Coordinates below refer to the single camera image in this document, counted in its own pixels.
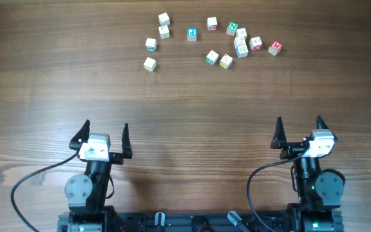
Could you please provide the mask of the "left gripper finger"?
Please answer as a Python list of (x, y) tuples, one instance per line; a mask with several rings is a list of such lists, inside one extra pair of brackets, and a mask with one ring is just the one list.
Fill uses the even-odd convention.
[(90, 121), (87, 119), (82, 128), (72, 137), (69, 149), (79, 150), (83, 143), (87, 142), (90, 136)]
[(129, 126), (128, 123), (125, 123), (124, 129), (122, 132), (122, 155), (125, 159), (132, 159), (133, 151), (131, 147), (131, 142), (129, 139)]

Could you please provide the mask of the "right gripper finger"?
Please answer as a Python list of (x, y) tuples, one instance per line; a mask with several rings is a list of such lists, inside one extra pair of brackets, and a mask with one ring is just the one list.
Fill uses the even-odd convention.
[(271, 142), (272, 149), (283, 149), (287, 147), (287, 139), (285, 136), (285, 130), (283, 127), (283, 120), (278, 117), (276, 120), (276, 129)]
[(334, 142), (338, 141), (338, 138), (334, 135), (334, 133), (328, 128), (325, 124), (323, 118), (318, 115), (316, 118), (316, 140), (323, 141), (323, 140), (332, 140)]

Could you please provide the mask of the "wooden block yellow side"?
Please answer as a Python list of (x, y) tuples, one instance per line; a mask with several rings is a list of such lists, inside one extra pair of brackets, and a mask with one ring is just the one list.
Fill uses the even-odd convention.
[(146, 58), (144, 62), (144, 68), (146, 70), (153, 72), (156, 66), (157, 66), (157, 62), (155, 59), (152, 59), (150, 57)]

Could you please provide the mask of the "wooden block blue side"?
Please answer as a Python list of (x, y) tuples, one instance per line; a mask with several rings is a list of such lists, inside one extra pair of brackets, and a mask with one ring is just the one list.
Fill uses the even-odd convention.
[(247, 57), (248, 52), (249, 50), (246, 44), (238, 45), (236, 47), (236, 55), (238, 58)]

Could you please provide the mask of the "wooden block green side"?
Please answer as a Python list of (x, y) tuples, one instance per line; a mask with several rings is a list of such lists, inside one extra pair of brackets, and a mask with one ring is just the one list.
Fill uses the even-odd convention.
[(150, 52), (155, 52), (157, 49), (157, 40), (153, 38), (146, 39), (146, 49)]

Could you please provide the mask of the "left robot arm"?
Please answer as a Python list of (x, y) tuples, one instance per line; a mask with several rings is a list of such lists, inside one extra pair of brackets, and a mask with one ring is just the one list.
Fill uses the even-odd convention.
[(86, 163), (86, 169), (83, 174), (72, 176), (65, 185), (64, 193), (70, 212), (59, 217), (57, 231), (127, 230), (115, 208), (105, 205), (106, 199), (113, 196), (107, 194), (108, 184), (113, 182), (112, 165), (122, 165), (124, 159), (133, 156), (128, 124), (124, 125), (121, 141), (122, 151), (111, 152), (109, 135), (91, 133), (90, 121), (86, 121), (70, 140), (70, 149), (75, 150), (76, 156)]

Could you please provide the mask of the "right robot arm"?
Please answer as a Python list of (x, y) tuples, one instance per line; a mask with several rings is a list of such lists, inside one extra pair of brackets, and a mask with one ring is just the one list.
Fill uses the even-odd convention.
[(280, 159), (292, 162), (290, 175), (299, 202), (287, 206), (287, 231), (344, 231), (343, 217), (338, 208), (345, 187), (345, 176), (334, 169), (321, 169), (319, 160), (332, 153), (338, 138), (316, 118), (317, 128), (301, 142), (288, 142), (283, 121), (277, 118), (271, 142), (272, 149), (280, 149)]

